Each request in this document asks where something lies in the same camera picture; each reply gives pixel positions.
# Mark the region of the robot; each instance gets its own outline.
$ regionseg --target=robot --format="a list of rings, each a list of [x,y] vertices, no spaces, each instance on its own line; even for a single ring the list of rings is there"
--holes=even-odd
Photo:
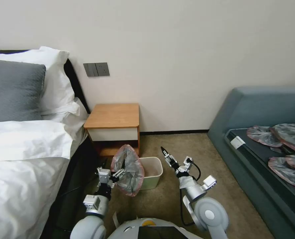
[[[186,157],[183,165],[179,165],[176,159],[161,147],[167,164],[174,169],[180,182],[180,189],[185,190],[183,203],[190,213],[195,225],[201,231],[208,230],[212,239],[227,239],[226,229],[229,219],[224,207],[215,199],[204,197],[217,183],[213,176],[208,176],[203,185],[197,183],[193,176],[189,175],[192,165],[195,165],[191,157]],[[83,201],[86,206],[86,217],[80,220],[73,231],[71,239],[104,239],[106,229],[103,218],[108,211],[111,199],[111,189],[126,172],[121,169],[111,175],[108,169],[98,168],[99,189],[94,195],[87,195]],[[157,218],[140,218],[128,221],[117,227],[108,239],[145,239],[145,238],[177,238],[177,239],[201,239],[200,237],[178,227],[172,222]]]

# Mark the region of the trash can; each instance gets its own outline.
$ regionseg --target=trash can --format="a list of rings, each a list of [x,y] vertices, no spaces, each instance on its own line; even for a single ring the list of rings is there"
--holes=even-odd
[[[140,158],[144,168],[144,180],[140,190],[153,189],[163,174],[161,161],[157,157]]]

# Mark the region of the nightstand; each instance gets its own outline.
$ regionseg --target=nightstand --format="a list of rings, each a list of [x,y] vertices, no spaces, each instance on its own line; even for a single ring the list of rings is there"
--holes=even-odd
[[[138,104],[97,104],[84,124],[100,156],[114,156],[129,144],[140,154]]]

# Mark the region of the yellow part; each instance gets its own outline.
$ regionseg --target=yellow part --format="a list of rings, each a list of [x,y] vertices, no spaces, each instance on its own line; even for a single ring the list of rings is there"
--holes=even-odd
[[[151,220],[146,220],[145,222],[142,223],[142,226],[156,226],[155,222]]]

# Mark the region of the light switch panel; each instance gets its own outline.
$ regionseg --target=light switch panel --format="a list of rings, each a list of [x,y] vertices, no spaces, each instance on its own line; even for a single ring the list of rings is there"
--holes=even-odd
[[[83,63],[83,66],[88,77],[99,76],[95,63]]]
[[[95,63],[99,76],[109,76],[109,68],[106,62]]]

